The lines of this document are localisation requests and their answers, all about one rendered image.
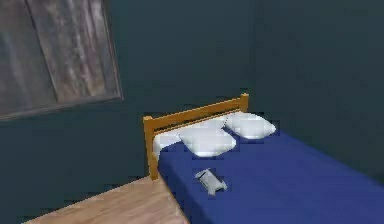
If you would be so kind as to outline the white pillow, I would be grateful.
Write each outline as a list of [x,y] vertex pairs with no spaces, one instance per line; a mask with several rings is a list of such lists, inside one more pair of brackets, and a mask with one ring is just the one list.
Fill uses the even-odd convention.
[[184,145],[198,157],[215,157],[232,150],[236,140],[222,129],[189,128],[179,134]]
[[244,112],[229,115],[225,126],[237,135],[250,140],[262,139],[276,131],[276,127],[263,117]]

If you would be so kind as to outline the small grey remote control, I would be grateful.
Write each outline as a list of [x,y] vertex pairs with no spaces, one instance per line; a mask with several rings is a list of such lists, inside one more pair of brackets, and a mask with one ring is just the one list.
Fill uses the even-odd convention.
[[214,196],[217,191],[227,189],[226,183],[210,168],[196,173],[195,178],[206,188],[208,194],[211,196]]

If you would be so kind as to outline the wooden bed with blue cover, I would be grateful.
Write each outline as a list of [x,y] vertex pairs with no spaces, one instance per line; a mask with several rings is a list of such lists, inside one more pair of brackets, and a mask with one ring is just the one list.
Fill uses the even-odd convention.
[[[225,126],[250,113],[249,96],[143,119],[152,179],[162,179],[190,224],[384,224],[384,185],[278,130],[243,138]],[[222,129],[236,146],[198,157],[179,134]],[[195,178],[210,168],[226,185],[214,196]]]

